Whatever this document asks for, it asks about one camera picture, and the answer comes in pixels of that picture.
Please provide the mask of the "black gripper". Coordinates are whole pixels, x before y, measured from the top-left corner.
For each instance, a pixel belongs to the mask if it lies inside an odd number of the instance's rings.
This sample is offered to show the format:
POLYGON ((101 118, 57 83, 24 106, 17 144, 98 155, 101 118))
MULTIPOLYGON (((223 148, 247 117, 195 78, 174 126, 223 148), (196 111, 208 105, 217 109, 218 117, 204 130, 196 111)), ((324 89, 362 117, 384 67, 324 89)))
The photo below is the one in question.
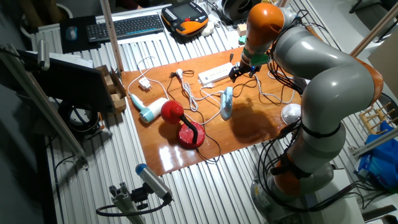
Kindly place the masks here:
POLYGON ((234 70, 231 70, 229 73, 229 77, 231 79, 231 81, 234 83, 236 81, 236 79, 246 73, 249 74, 250 77, 252 77, 254 74, 256 74, 257 72, 259 72, 261 69, 260 66, 249 66, 245 63, 241 63, 236 64, 234 66, 234 70))

